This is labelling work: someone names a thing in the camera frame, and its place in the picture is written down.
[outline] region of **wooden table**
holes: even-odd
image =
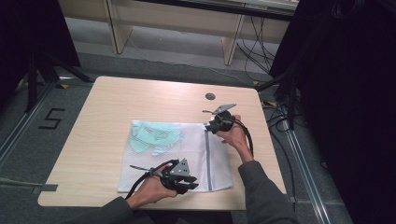
[[[207,100],[207,93],[216,95]],[[286,192],[258,93],[253,89],[180,82],[99,77],[82,107],[47,184],[56,191],[43,191],[42,206],[103,206],[117,193],[123,151],[133,119],[206,123],[219,105],[236,104],[249,128],[255,159],[282,192]],[[245,190],[237,167],[241,160],[229,146],[233,187],[210,193],[186,193],[146,208],[192,210],[244,210]]]

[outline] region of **gray carpet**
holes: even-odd
[[[95,79],[98,76],[136,77],[157,80],[203,83],[224,86],[249,87],[252,79],[243,71],[212,70],[194,68],[182,65],[151,63],[142,60],[120,59],[80,53],[83,71]],[[62,69],[58,69],[61,76],[71,77]],[[268,80],[261,74],[250,74],[258,80]],[[44,101],[38,114],[23,135],[21,141],[10,154],[6,163],[1,167],[0,177],[18,181],[44,183],[56,162],[64,142],[70,133],[73,124],[82,108],[91,87],[79,80],[69,80],[66,89],[55,88]],[[261,93],[264,101],[274,101],[273,93],[276,87]],[[0,144],[18,122],[25,108],[26,86],[23,87],[10,102],[4,111],[0,112]],[[40,129],[40,126],[53,126],[56,121],[45,120],[52,108],[61,108],[64,111],[54,111],[53,118],[61,119],[54,130]],[[264,109],[266,119],[271,118],[274,109]],[[309,128],[304,124],[304,117],[297,117],[296,133],[304,150],[304,155],[322,198],[325,201],[333,223],[352,223],[347,210],[342,204],[336,187],[329,173],[320,166],[320,155],[315,146]],[[318,223],[313,207],[304,187],[295,159],[285,133],[273,128],[272,131],[280,140],[290,159],[291,167],[280,144],[273,137],[276,155],[280,169],[290,197],[296,198],[296,214],[301,223]],[[31,187],[0,186],[0,223],[54,223],[68,217],[76,216],[92,208],[53,208],[41,207],[37,204],[38,195],[32,194]],[[245,212],[233,212],[233,222],[246,223]]]

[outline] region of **wire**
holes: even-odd
[[[259,41],[259,37],[256,36],[256,41],[254,42],[253,47],[249,50],[249,54],[247,55],[247,60],[245,61],[245,71],[246,71],[246,66],[247,66],[248,58],[249,58],[251,61],[253,61],[255,64],[257,64],[266,74],[268,74],[268,73],[269,73],[268,68],[264,68],[264,66],[262,66],[261,63],[257,62],[256,60],[253,60],[253,57],[250,56],[250,54],[253,52],[254,47],[256,46],[256,44],[257,44],[258,41]]]
[[[269,70],[269,69],[271,69],[271,64],[269,63],[269,60],[268,60],[269,57],[266,55],[265,52],[266,51],[268,53],[270,53],[270,52],[265,48],[264,44],[262,43],[263,37],[262,37],[262,40],[260,40],[260,35],[261,36],[263,35],[262,27],[264,25],[264,18],[261,19],[261,21],[262,21],[261,22],[261,29],[260,29],[260,31],[258,33],[257,33],[256,25],[254,24],[254,21],[253,21],[253,17],[250,17],[250,20],[251,20],[251,23],[253,25],[254,33],[256,34],[256,37],[257,37],[256,41],[259,41],[259,44],[262,47],[262,53],[264,55],[264,60],[265,60],[265,63],[267,64],[267,67],[268,67],[268,70]]]
[[[287,118],[279,119],[275,124],[272,124],[272,125],[268,126],[268,128],[276,127],[276,130],[277,130],[277,131],[279,131],[279,132],[281,132],[281,133],[286,132],[287,130],[279,130],[278,127],[277,127],[277,125],[278,125],[280,122],[282,122],[283,120],[287,120]]]
[[[265,68],[262,64],[260,64],[255,58],[251,57],[249,54],[247,54],[242,48],[241,46],[239,46],[239,44],[236,44],[236,46],[241,50],[241,52],[247,57],[247,59],[245,60],[245,73],[247,74],[247,76],[251,79],[256,80],[255,78],[252,78],[247,71],[247,64],[248,64],[248,59],[250,59],[252,62],[254,62],[258,67],[260,67],[260,69],[262,71],[264,71],[266,74],[268,74],[268,69]]]
[[[284,117],[284,114],[283,114],[283,112],[282,112],[281,110],[279,110],[278,106],[277,106],[276,108],[273,108],[273,109],[274,109],[274,112],[273,112],[273,114],[271,115],[271,118],[267,121],[267,123],[269,124],[268,131],[269,131],[269,133],[274,137],[274,139],[277,141],[277,143],[280,145],[280,147],[281,147],[281,149],[282,149],[282,152],[283,152],[283,154],[284,154],[284,156],[285,156],[286,162],[287,162],[287,164],[288,164],[288,166],[289,166],[289,170],[290,170],[291,195],[292,195],[293,198],[295,198],[296,190],[295,190],[295,183],[294,183],[294,172],[293,172],[293,169],[291,168],[290,158],[289,158],[289,156],[288,156],[288,154],[287,154],[287,152],[286,152],[286,149],[285,149],[284,146],[281,144],[281,142],[280,142],[280,140],[278,139],[278,137],[277,137],[277,136],[274,134],[274,132],[272,131],[273,125],[271,124],[272,120],[274,120],[274,119],[276,119],[276,118],[279,118],[279,117]],[[276,112],[280,113],[280,115],[274,117],[274,114],[275,114]]]
[[[259,42],[259,45],[261,44],[261,42],[260,42],[260,37],[257,35],[257,32],[256,32],[256,41],[254,42],[254,45],[253,45],[253,47],[249,50],[249,54],[248,54],[248,57],[249,57],[249,59],[251,60],[251,56],[250,56],[250,54],[253,52],[253,50],[254,50],[254,47],[256,46],[256,44],[257,44],[257,42]],[[268,69],[268,63],[267,63],[267,67],[265,68],[265,69],[262,69],[262,70],[264,70],[264,72],[266,72],[267,74],[269,73],[269,69]]]
[[[277,121],[276,122],[276,125],[275,125],[275,128],[276,128],[276,130],[278,131],[278,132],[280,132],[280,133],[286,133],[287,131],[289,131],[290,130],[290,128],[288,127],[288,129],[279,129],[279,127],[278,127],[278,125],[281,123],[281,122],[283,122],[284,120],[288,120],[287,118],[284,118],[284,119],[282,119],[282,120],[279,120],[279,121]]]
[[[262,18],[262,27],[264,26],[264,18]],[[264,49],[264,51],[266,51],[269,55],[271,55],[273,58],[275,58],[275,55],[274,54],[272,54],[265,46],[264,46],[264,44],[262,43],[262,48]]]
[[[347,4],[349,4],[350,1],[343,2],[342,0],[339,0],[332,7],[332,16],[339,20],[345,20],[359,13],[360,9],[364,5],[364,2],[365,0],[355,0],[352,8],[349,9],[346,7],[349,7]]]
[[[290,159],[288,154],[286,153],[286,149],[283,147],[283,145],[280,143],[280,140],[277,138],[277,136],[273,133],[273,131],[271,129],[268,129],[268,131],[270,132],[270,134],[275,138],[275,140],[277,141],[277,143],[280,145],[280,147],[282,148],[282,152],[283,155],[285,155],[286,158],[286,162],[288,163],[289,166],[289,171],[290,171],[290,181],[291,181],[291,195],[293,196],[293,198],[295,198],[296,195],[296,189],[295,189],[295,183],[294,183],[294,172],[293,169],[291,168],[291,163],[290,163]],[[293,210],[294,212],[296,211],[296,207],[295,207],[295,203],[293,204]]]
[[[149,177],[149,172],[145,172],[140,178],[137,179],[136,182],[134,182],[134,185],[132,186],[131,190],[129,191],[128,195],[125,197],[125,200],[129,199],[132,194],[134,194],[134,190],[137,188],[137,186],[145,180],[147,177]]]
[[[242,129],[244,130],[245,135],[247,136],[248,145],[249,145],[249,147],[250,147],[251,155],[254,156],[254,153],[253,153],[253,141],[252,141],[252,139],[251,139],[251,135],[250,135],[250,132],[248,131],[248,128],[247,128],[247,127],[245,126],[245,124],[243,124],[243,123],[241,122],[241,120],[239,120],[239,119],[236,119],[236,120],[235,120],[235,123],[237,123],[239,126],[241,126]]]
[[[283,112],[282,112],[281,110],[279,110],[278,108],[277,108],[276,110],[278,110],[278,112],[282,114],[281,116],[286,117],[286,115],[284,115]],[[302,123],[299,123],[299,122],[297,122],[297,121],[295,120],[296,117],[303,116],[303,115],[304,115],[304,114],[302,114],[302,113],[295,114],[295,115],[293,116],[293,123],[297,124],[297,125],[300,126],[300,127],[308,128],[308,125],[307,125],[307,124],[302,124]]]
[[[242,40],[242,43],[244,44],[245,48],[248,49],[248,46],[245,44],[245,40]],[[265,55],[261,55],[261,54],[256,53],[256,52],[252,52],[252,53],[257,55],[257,56],[263,57],[263,58],[265,57]]]

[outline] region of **black cable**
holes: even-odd
[[[267,123],[271,122],[275,118],[286,117],[285,114],[282,112],[282,110],[279,109],[280,106],[285,106],[285,105],[276,104],[276,106],[263,107],[263,109],[267,109],[267,108],[268,109],[274,109],[274,113],[271,115],[271,118],[267,120]],[[280,115],[274,117],[275,112],[278,112]]]
[[[290,130],[290,128],[288,128],[288,129],[279,129],[279,127],[278,127],[278,125],[281,123],[281,122],[283,122],[284,120],[288,120],[288,118],[283,118],[282,120],[279,120],[279,121],[277,121],[276,122],[276,125],[275,125],[275,128],[276,128],[276,130],[278,131],[278,132],[280,132],[280,133],[286,133],[287,131],[289,131]]]
[[[237,43],[236,46],[242,51],[242,53],[247,57],[247,60],[245,61],[245,71],[246,71],[246,65],[247,65],[247,61],[248,59],[250,59],[251,61],[253,61],[258,67],[260,67],[260,69],[266,73],[268,73],[268,69],[266,67],[264,67],[261,63],[259,63],[255,58],[253,58],[252,56],[250,56],[248,53],[246,53],[241,46],[239,46],[239,44]]]
[[[253,141],[251,139],[250,132],[248,131],[248,128],[245,126],[245,124],[242,123],[242,121],[239,120],[239,119],[223,119],[223,120],[227,120],[227,121],[236,123],[242,128],[242,130],[244,130],[244,133],[247,136],[248,146],[250,148],[251,155],[254,156],[254,153],[253,153]]]
[[[350,7],[348,4],[350,1],[339,0],[332,7],[332,16],[338,20],[345,20],[351,16],[359,13],[363,7],[365,0],[355,0],[353,6]]]
[[[245,48],[248,49],[248,46],[245,44],[245,40],[242,40],[242,43],[244,44]],[[263,58],[265,57],[265,55],[261,55],[261,54],[256,53],[256,52],[252,52],[252,53],[257,55],[257,56],[263,57]]]
[[[294,183],[294,172],[293,169],[291,168],[291,163],[290,163],[290,159],[288,154],[286,153],[286,149],[283,147],[283,145],[280,143],[280,140],[277,138],[277,136],[274,134],[274,132],[271,129],[268,129],[268,131],[270,132],[270,134],[275,138],[275,140],[277,141],[277,143],[280,145],[280,147],[282,148],[282,152],[283,155],[285,155],[286,158],[286,162],[288,163],[289,166],[289,171],[290,171],[290,181],[291,181],[291,195],[293,196],[293,198],[295,199],[296,196],[296,189],[295,189],[295,183]],[[296,211],[296,204],[293,203],[293,210],[294,212]]]
[[[283,117],[282,115],[281,116],[276,116],[276,117],[274,117],[273,119],[277,119],[277,118],[279,118],[279,117]],[[272,125],[270,125],[270,126],[268,126],[268,128],[274,128],[275,126],[277,126],[278,124],[279,124],[279,122],[282,122],[283,120],[286,120],[287,118],[282,118],[282,119],[280,119],[280,120],[278,120],[275,124],[272,124]]]
[[[131,187],[131,190],[129,190],[128,195],[125,197],[125,200],[129,199],[134,194],[134,190],[137,188],[137,186],[149,176],[149,172],[145,172],[142,176],[140,176],[140,178],[138,178],[137,181],[134,182],[134,185]]]
[[[266,53],[265,53],[265,51],[267,51],[267,52],[269,52],[269,51],[265,48],[265,46],[264,46],[264,44],[262,43],[262,41],[260,41],[260,35],[263,34],[262,27],[263,27],[263,25],[264,25],[264,19],[262,18],[261,29],[260,29],[260,31],[259,31],[258,33],[257,33],[256,26],[255,26],[255,24],[254,24],[254,21],[253,21],[253,17],[250,17],[250,20],[251,20],[251,23],[252,23],[252,25],[253,25],[254,33],[256,34],[256,41],[259,41],[259,44],[260,44],[260,46],[261,46],[261,48],[262,48],[262,53],[263,53],[263,55],[264,55],[265,63],[267,64],[268,70],[270,70],[270,69],[271,69],[271,64],[270,64],[269,61],[268,61],[268,58],[269,58],[269,57],[267,57],[267,55],[266,55]]]
[[[295,190],[295,183],[294,183],[294,172],[293,172],[293,170],[292,170],[292,168],[291,168],[290,158],[289,158],[289,156],[288,156],[288,154],[287,154],[287,152],[286,152],[286,149],[285,149],[284,146],[280,143],[280,140],[277,138],[277,136],[276,136],[276,135],[274,134],[274,132],[272,131],[273,125],[271,124],[271,121],[272,121],[273,119],[275,119],[275,118],[279,118],[279,116],[274,117],[274,114],[275,114],[276,112],[280,113],[280,114],[281,114],[280,116],[284,116],[283,112],[280,111],[280,110],[277,108],[277,109],[274,111],[274,113],[271,115],[271,118],[269,119],[268,131],[269,131],[269,133],[274,137],[274,139],[277,141],[277,143],[280,145],[280,147],[281,147],[281,149],[282,149],[282,152],[283,152],[283,154],[284,154],[284,156],[285,156],[285,158],[286,158],[286,162],[287,162],[287,164],[288,164],[288,166],[289,166],[289,170],[290,170],[291,195],[292,195],[292,197],[295,199],[296,190]],[[296,207],[295,207],[295,206],[296,206],[296,203],[297,203],[297,200],[295,200],[295,203],[293,203],[293,210],[294,210],[294,212],[295,212],[295,210],[296,210]]]

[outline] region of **metal rail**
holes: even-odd
[[[286,115],[286,109],[281,106],[282,113]],[[293,151],[294,157],[297,161],[297,166],[302,175],[304,185],[306,187],[306,191],[308,193],[309,199],[311,200],[312,206],[314,207],[315,214],[317,215],[319,224],[331,224],[329,214],[326,209],[326,205],[324,204],[320,193],[318,191],[317,185],[315,184],[314,178],[311,175],[308,164],[306,163],[304,153],[300,147],[297,136],[294,130],[289,128],[289,124],[285,119],[283,121],[283,126],[285,130],[287,130],[289,143],[291,149]]]
[[[37,102],[35,106],[28,112],[25,113],[18,124],[15,126],[11,134],[8,136],[6,141],[0,147],[0,168],[6,162],[8,156],[11,154],[12,150],[14,150],[15,146],[19,143],[21,137],[29,128],[30,123],[32,122],[33,118],[39,111],[44,99],[49,95],[49,93],[55,87],[55,83],[47,83],[43,90],[38,95]]]

